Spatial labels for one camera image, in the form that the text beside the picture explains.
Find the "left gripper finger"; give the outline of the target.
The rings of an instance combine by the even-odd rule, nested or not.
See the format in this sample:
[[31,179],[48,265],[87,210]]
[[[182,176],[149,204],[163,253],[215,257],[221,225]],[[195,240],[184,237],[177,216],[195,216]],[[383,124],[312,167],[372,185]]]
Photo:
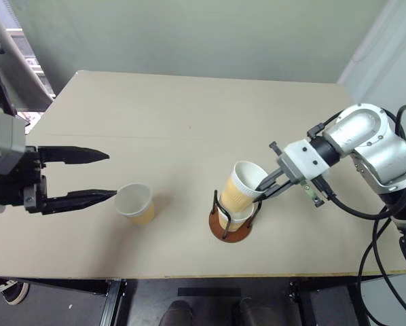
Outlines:
[[66,196],[46,198],[41,206],[41,214],[49,215],[78,211],[114,197],[116,190],[88,189],[69,192]]
[[37,151],[43,163],[63,162],[65,164],[89,164],[109,159],[108,154],[86,147],[39,146]]

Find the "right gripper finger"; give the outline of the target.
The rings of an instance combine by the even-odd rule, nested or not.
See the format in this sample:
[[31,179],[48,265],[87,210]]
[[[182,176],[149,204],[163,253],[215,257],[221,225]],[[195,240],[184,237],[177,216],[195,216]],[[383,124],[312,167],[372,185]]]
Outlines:
[[276,180],[279,176],[283,175],[284,172],[281,168],[277,168],[275,171],[270,173],[268,176],[266,176],[255,188],[256,191],[265,191],[266,189],[270,188],[273,186],[273,184],[276,183]]
[[263,201],[263,200],[267,200],[269,198],[278,196],[282,192],[288,190],[288,188],[290,188],[291,186],[292,186],[292,183],[288,179],[286,181],[284,181],[283,183],[279,183],[276,180],[276,183],[273,184],[273,186],[266,189],[265,191],[260,191],[260,192],[262,192],[262,194],[260,194],[257,197],[257,201]]

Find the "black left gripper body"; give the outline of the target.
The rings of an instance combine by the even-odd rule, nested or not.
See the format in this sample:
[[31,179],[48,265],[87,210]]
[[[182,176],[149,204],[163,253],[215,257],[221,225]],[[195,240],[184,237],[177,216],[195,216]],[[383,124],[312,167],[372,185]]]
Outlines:
[[28,146],[7,175],[0,175],[0,206],[23,206],[29,213],[42,213],[47,200],[46,147]]

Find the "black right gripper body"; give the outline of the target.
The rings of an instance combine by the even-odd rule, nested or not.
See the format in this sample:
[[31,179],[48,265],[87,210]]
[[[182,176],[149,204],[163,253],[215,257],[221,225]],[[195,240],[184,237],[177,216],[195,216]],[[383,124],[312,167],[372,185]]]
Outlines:
[[299,170],[294,161],[290,159],[285,152],[282,152],[275,141],[271,142],[269,147],[278,156],[277,164],[279,165],[279,169],[289,178],[292,184],[298,184],[304,181],[303,173]]

